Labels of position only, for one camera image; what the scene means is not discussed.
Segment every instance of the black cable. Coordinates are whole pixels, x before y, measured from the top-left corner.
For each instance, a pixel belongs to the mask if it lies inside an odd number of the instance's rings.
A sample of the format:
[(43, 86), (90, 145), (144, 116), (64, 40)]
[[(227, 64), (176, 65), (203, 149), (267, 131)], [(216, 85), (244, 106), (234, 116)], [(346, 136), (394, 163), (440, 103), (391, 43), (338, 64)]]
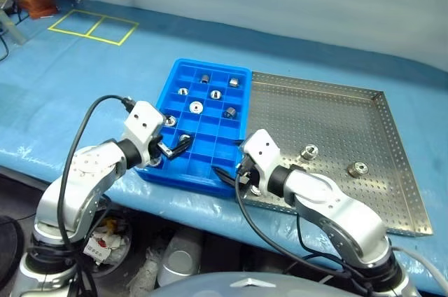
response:
[(247, 223), (250, 225), (250, 227), (253, 229), (253, 231), (263, 240), (265, 241), (269, 246), (271, 246), (272, 248), (274, 248), (275, 250), (277, 250), (279, 253), (282, 253), (284, 255), (287, 255), (288, 257), (291, 257), (294, 261), (302, 264), (303, 266), (315, 270), (317, 272), (322, 272), (323, 274), (326, 275), (332, 275), (335, 277), (340, 277), (340, 278), (344, 278), (344, 279), (348, 279), (351, 278), (351, 274), (350, 272), (345, 272), (345, 271), (336, 271), (336, 270), (331, 270), (331, 269), (327, 269), (324, 268), (320, 265), (315, 265), (313, 263), (307, 262), (307, 260), (304, 260), (302, 257), (299, 257), (293, 253), (291, 253), (289, 250), (284, 249), (282, 246), (280, 246), (279, 244), (277, 244), (276, 242), (274, 242), (273, 240), (269, 239), (268, 236), (266, 236), (258, 227), (257, 225), (254, 224), (254, 222), (252, 221), (252, 218), (249, 216), (248, 212), (246, 211), (246, 208), (242, 202), (241, 199), (241, 195), (239, 193), (239, 177), (240, 175), (237, 174), (237, 176), (235, 177), (235, 193), (237, 196), (237, 202), (239, 205), (239, 208), (244, 216), (244, 218), (247, 220)]
[(0, 226), (7, 225), (8, 223), (12, 223), (12, 222), (14, 222), (14, 221), (25, 220), (25, 219), (31, 218), (32, 216), (35, 216), (35, 215), (36, 215), (36, 212), (34, 212), (33, 214), (30, 214), (30, 215), (24, 216), (23, 218), (19, 218), (19, 219), (11, 219), (10, 221), (0, 223)]
[(296, 225), (297, 225), (297, 236), (299, 238), (299, 243), (300, 246), (305, 249), (306, 251), (308, 251), (311, 254), (316, 255), (316, 257), (323, 257), (326, 258), (330, 261), (333, 261), (337, 264), (339, 264), (340, 266), (342, 266), (346, 271), (349, 271), (353, 276), (356, 276), (358, 279), (363, 280), (363, 281), (367, 281), (368, 278), (366, 278), (363, 274), (361, 274), (359, 271), (357, 271), (357, 269), (353, 268), (351, 265), (345, 263), (342, 259), (340, 259), (339, 257), (333, 255), (333, 254), (329, 254), (329, 253), (324, 253), (322, 251), (317, 251), (315, 249), (311, 249), (309, 248), (302, 239), (302, 232), (300, 230), (300, 216), (297, 215), (297, 220), (296, 220)]
[[(73, 156), (76, 152), (76, 148), (78, 147), (79, 141), (81, 139), (81, 136), (84, 133), (85, 127), (87, 126), (87, 123), (90, 119), (90, 117), (92, 116), (93, 111), (97, 108), (97, 106), (103, 102), (106, 99), (118, 99), (120, 101), (124, 101), (124, 97), (121, 96), (117, 96), (117, 95), (105, 95), (102, 96), (98, 99), (96, 99), (92, 105), (89, 107), (89, 109), (87, 110), (87, 113), (84, 116), (83, 121), (80, 124), (80, 127), (75, 135), (75, 138), (73, 139), (73, 143), (71, 144), (70, 150), (69, 150), (69, 154), (67, 156), (67, 159), (65, 161), (65, 165), (64, 165), (64, 171), (62, 173), (62, 178), (61, 178), (61, 186), (60, 186), (60, 190), (59, 190), (59, 197), (57, 200), (57, 225), (59, 228), (59, 232), (61, 234), (62, 240), (64, 241), (64, 245), (65, 247), (69, 250), (69, 251), (73, 251), (74, 250), (74, 246), (70, 243), (70, 239), (69, 236), (67, 235), (67, 231), (65, 230), (65, 223), (64, 223), (64, 196), (65, 196), (65, 190), (67, 188), (67, 180), (69, 178), (69, 170), (70, 170), (70, 165), (71, 165), (71, 161), (73, 160)], [(95, 281), (93, 280), (92, 277), (92, 273), (88, 270), (86, 264), (84, 263), (82, 257), (80, 254), (76, 254), (75, 255), (75, 261), (77, 263), (77, 265), (80, 267), (81, 271), (83, 271), (85, 273), (85, 276), (87, 277), (87, 280), (89, 282), (90, 288), (92, 290), (93, 296), (97, 297), (98, 296), (98, 292), (97, 292), (97, 288), (95, 286)]]
[[(319, 257), (319, 255), (316, 255), (316, 254), (310, 254), (310, 255), (306, 255), (306, 256), (303, 256), (303, 259), (304, 260), (306, 260), (306, 261), (308, 261), (309, 259), (311, 259), (311, 258), (315, 258), (315, 257)], [(286, 269), (285, 270), (283, 270), (281, 273), (283, 274), (283, 275), (286, 275), (292, 268), (294, 268), (296, 265), (298, 264), (298, 262), (292, 262), (288, 267), (286, 267)]]
[(6, 45), (5, 39), (3, 39), (2, 36), (0, 36), (0, 41), (3, 43), (3, 46), (5, 46), (5, 54), (3, 54), (2, 57), (0, 57), (0, 61), (3, 61), (9, 55), (9, 48), (8, 48), (8, 45)]

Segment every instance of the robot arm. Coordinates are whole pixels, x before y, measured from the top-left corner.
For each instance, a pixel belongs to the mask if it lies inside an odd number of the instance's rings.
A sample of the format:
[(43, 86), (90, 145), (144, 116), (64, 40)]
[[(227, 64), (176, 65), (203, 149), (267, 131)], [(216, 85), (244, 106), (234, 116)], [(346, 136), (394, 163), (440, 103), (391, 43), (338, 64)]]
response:
[[(73, 156), (64, 196), (64, 225), (70, 243), (79, 247), (92, 225), (100, 197), (119, 179), (126, 169), (153, 165), (160, 159), (160, 129), (165, 117), (148, 102), (137, 102), (125, 121), (119, 142), (107, 141), (98, 146), (78, 150)], [(178, 154), (188, 148), (184, 140)], [(73, 296), (76, 266), (64, 256), (49, 258), (48, 249), (67, 251), (57, 221), (60, 177), (47, 188), (36, 211), (34, 250), (20, 261), (19, 273), (11, 292), (16, 296)]]
[[(298, 216), (320, 227), (342, 260), (367, 278), (373, 296), (419, 296), (393, 255), (383, 221), (372, 209), (345, 195), (322, 174), (281, 166), (280, 149), (266, 130), (256, 131), (240, 149), (244, 158), (238, 173), (256, 168), (260, 192), (283, 197)], [(355, 283), (361, 288), (365, 281)]]

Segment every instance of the metal washer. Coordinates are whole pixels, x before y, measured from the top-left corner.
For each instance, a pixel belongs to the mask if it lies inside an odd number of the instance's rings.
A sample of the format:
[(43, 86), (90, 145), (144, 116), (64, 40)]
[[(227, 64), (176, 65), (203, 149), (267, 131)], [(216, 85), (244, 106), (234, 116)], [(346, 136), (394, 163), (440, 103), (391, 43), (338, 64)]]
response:
[(190, 103), (190, 111), (192, 113), (201, 113), (204, 110), (204, 106), (199, 101), (193, 101)]

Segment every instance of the cable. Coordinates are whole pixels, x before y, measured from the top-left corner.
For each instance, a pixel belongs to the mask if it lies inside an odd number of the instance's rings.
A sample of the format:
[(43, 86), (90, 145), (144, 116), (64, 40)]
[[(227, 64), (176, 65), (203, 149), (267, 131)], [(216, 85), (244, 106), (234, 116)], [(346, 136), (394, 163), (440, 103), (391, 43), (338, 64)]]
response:
[(239, 208), (244, 216), (244, 218), (247, 220), (247, 223), (250, 225), (250, 227), (253, 229), (253, 231), (263, 240), (265, 241), (269, 246), (271, 246), (272, 248), (274, 248), (275, 250), (277, 250), (279, 253), (282, 253), (288, 257), (291, 257), (294, 261), (302, 264), (303, 266), (318, 271), (318, 272), (322, 272), (323, 274), (326, 275), (332, 275), (335, 277), (340, 277), (340, 278), (345, 278), (348, 279), (351, 277), (351, 274), (349, 272), (344, 272), (344, 271), (336, 271), (336, 270), (331, 270), (331, 269), (327, 269), (324, 268), (322, 266), (319, 265), (315, 265), (313, 263), (307, 262), (307, 260), (304, 260), (303, 258), (291, 253), (289, 250), (284, 249), (282, 246), (280, 246), (279, 244), (277, 244), (276, 242), (274, 242), (273, 240), (269, 239), (268, 236), (266, 236), (258, 227), (257, 225), (254, 224), (254, 222), (252, 221), (252, 218), (249, 216), (248, 212), (246, 211), (246, 208), (242, 202), (241, 199), (241, 195), (239, 193), (239, 177), (240, 175), (237, 174), (237, 176), (235, 177), (235, 193), (237, 196), (237, 202), (239, 205)]
[(325, 276), (323, 279), (321, 279), (320, 281), (319, 281), (319, 283), (320, 284), (325, 284), (326, 282), (328, 282), (330, 279), (332, 279), (333, 278), (333, 276), (332, 275), (327, 275), (327, 276)]
[(434, 280), (440, 285), (442, 290), (448, 296), (448, 282), (445, 279), (445, 276), (430, 261), (414, 251), (403, 249), (401, 247), (392, 247), (392, 250), (401, 251), (425, 266), (429, 273), (434, 277)]
[(14, 222), (14, 221), (25, 220), (25, 219), (31, 218), (32, 216), (35, 216), (35, 215), (36, 215), (36, 212), (34, 212), (33, 214), (30, 214), (30, 215), (24, 216), (23, 218), (19, 218), (19, 219), (11, 219), (10, 221), (0, 223), (0, 226), (7, 225), (8, 223), (12, 223), (12, 222)]
[[(307, 260), (309, 260), (311, 258), (315, 258), (315, 257), (319, 257), (319, 255), (310, 254), (310, 255), (303, 256), (303, 259), (307, 261)], [(288, 267), (286, 267), (285, 270), (283, 270), (282, 274), (286, 275), (289, 272), (289, 270), (291, 270), (292, 268), (295, 267), (296, 264), (298, 264), (298, 262), (292, 262)]]
[[(78, 147), (79, 141), (81, 140), (81, 136), (84, 133), (85, 127), (87, 126), (87, 123), (92, 116), (93, 111), (97, 108), (97, 106), (103, 102), (106, 99), (118, 99), (122, 103), (124, 102), (124, 97), (117, 96), (117, 95), (105, 95), (98, 99), (96, 99), (92, 105), (87, 110), (87, 113), (84, 116), (83, 121), (81, 122), (79, 129), (75, 135), (75, 138), (73, 139), (73, 143), (71, 144), (69, 154), (67, 156), (67, 159), (65, 161), (64, 165), (64, 171), (62, 173), (61, 178), (61, 186), (59, 190), (59, 197), (57, 200), (57, 226), (59, 228), (59, 232), (61, 234), (62, 240), (64, 241), (65, 247), (69, 251), (74, 250), (74, 246), (70, 243), (69, 236), (67, 235), (67, 231), (65, 230), (65, 223), (64, 223), (64, 196), (65, 196), (65, 190), (67, 188), (67, 180), (69, 178), (69, 170), (71, 161), (73, 160), (73, 156), (76, 152), (76, 148)], [(74, 256), (75, 261), (77, 265), (80, 267), (80, 270), (85, 273), (85, 276), (87, 277), (87, 280), (89, 282), (90, 288), (92, 290), (92, 294), (94, 297), (98, 296), (97, 288), (95, 286), (95, 281), (93, 280), (92, 273), (88, 270), (86, 264), (84, 263), (84, 260), (82, 259), (80, 254), (77, 254)]]
[(5, 46), (5, 54), (3, 54), (2, 57), (0, 57), (0, 61), (3, 61), (9, 55), (9, 48), (8, 48), (8, 45), (6, 45), (5, 39), (3, 39), (2, 36), (0, 36), (0, 41), (3, 43), (3, 46)]
[(361, 281), (368, 281), (370, 279), (366, 278), (363, 274), (361, 274), (359, 271), (357, 271), (357, 269), (353, 268), (351, 265), (345, 263), (342, 259), (340, 259), (339, 257), (333, 255), (333, 254), (329, 254), (329, 253), (324, 253), (322, 251), (317, 251), (315, 249), (309, 248), (302, 239), (302, 232), (300, 230), (300, 216), (297, 215), (297, 220), (296, 220), (296, 226), (297, 226), (297, 235), (299, 238), (299, 243), (300, 246), (305, 249), (306, 251), (308, 251), (311, 254), (315, 254), (317, 255), (316, 257), (323, 257), (326, 258), (330, 261), (333, 261), (337, 264), (339, 264), (340, 266), (342, 266), (345, 270), (349, 271), (353, 276), (356, 276), (357, 279), (361, 280)]

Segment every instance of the metal nut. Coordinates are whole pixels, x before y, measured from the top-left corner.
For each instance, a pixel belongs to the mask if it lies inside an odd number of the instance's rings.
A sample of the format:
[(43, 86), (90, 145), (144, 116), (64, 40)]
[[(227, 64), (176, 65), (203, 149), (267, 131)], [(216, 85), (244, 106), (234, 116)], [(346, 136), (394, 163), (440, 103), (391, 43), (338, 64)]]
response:
[(162, 156), (158, 156), (157, 158), (152, 158), (149, 160), (149, 166), (157, 167), (162, 162)]
[(177, 91), (179, 95), (188, 95), (188, 89), (187, 88), (179, 88)]
[(208, 76), (207, 74), (204, 74), (201, 77), (201, 83), (208, 83), (210, 81), (210, 76)]
[(192, 113), (201, 113), (204, 110), (204, 106), (199, 101), (193, 101), (190, 103), (190, 111)]
[(219, 90), (212, 90), (210, 92), (210, 97), (212, 99), (220, 99), (223, 94)]
[(235, 108), (232, 108), (231, 106), (229, 106), (223, 113), (223, 116), (225, 118), (231, 118), (232, 120), (235, 119), (237, 117), (237, 111), (235, 110)]
[(174, 116), (172, 116), (172, 115), (167, 116), (167, 119), (165, 120), (165, 125), (167, 127), (174, 127), (176, 125), (176, 123), (177, 123), (177, 120)]
[(238, 87), (239, 86), (238, 79), (237, 78), (231, 78), (230, 81), (229, 81), (229, 86), (230, 87), (234, 87), (234, 88)]
[(255, 185), (251, 186), (251, 192), (252, 192), (252, 194), (256, 195), (257, 197), (259, 197), (261, 195), (260, 189)]
[(306, 160), (313, 160), (317, 157), (319, 153), (319, 149), (314, 144), (308, 144), (305, 146), (305, 148), (302, 150), (300, 155), (306, 159)]
[(365, 176), (367, 173), (369, 173), (369, 168), (367, 164), (363, 162), (354, 162), (353, 164), (349, 165), (347, 171), (352, 177), (358, 178), (361, 176)]

